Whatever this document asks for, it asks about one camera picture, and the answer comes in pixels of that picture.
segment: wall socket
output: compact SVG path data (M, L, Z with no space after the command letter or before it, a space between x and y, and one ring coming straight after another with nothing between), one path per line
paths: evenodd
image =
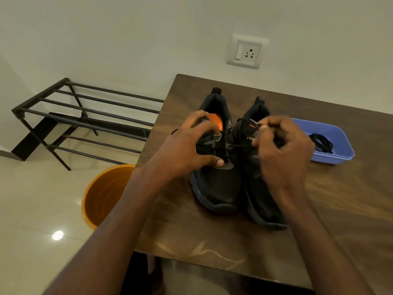
M258 69L268 44L268 39L233 34L226 63Z

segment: orange bucket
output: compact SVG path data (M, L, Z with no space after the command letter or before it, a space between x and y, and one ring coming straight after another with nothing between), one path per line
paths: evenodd
M82 200L82 215L95 230L119 201L130 179L133 164L122 164L99 174L86 188Z

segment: shoe upper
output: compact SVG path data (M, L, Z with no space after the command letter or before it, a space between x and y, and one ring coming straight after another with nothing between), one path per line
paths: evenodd
M197 153L216 155L224 160L225 165L221 168L206 166L194 171L198 189L213 205L237 205L242 179L239 166L234 165L226 148L227 136L232 129L232 118L221 90L214 88L199 109L219 115L223 130L219 135L212 131L204 133L196 144Z
M228 142L241 145L241 147L233 148L230 153L242 166L244 188L249 204L265 222L286 224L284 216L263 180L258 150L251 145L257 129L248 120L253 119L258 122L269 115L270 112L265 107L264 100L257 97L254 105L234 125L232 132L228 135Z

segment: shoe heel tab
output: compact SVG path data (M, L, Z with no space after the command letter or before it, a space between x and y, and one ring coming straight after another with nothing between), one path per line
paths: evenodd
M221 94L222 90L218 87L212 89L211 94Z
M256 98L255 98L255 101L254 101L254 104L265 104L265 99L262 97L259 97L259 96L257 96Z

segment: shoe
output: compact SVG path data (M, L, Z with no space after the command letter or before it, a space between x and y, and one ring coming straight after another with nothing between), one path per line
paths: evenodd
M256 127L249 119L258 122L269 115L270 112L265 107L264 100L257 97L254 105L233 126L233 130L228 134L228 143L241 145L241 147L233 148L237 154L232 153L233 150L231 150L231 155L235 158L235 163L241 165L243 193L248 214L260 226L282 230L287 227L287 223L263 180L258 150L251 145Z
M232 118L220 88L213 88L199 108L209 113L201 120L218 124L220 134L204 133L196 144L198 154L212 154L222 158L221 168L210 166L193 171L190 182L199 203L214 212L229 213L237 210L239 191L242 185L240 167L235 166L226 148L226 136L232 129Z

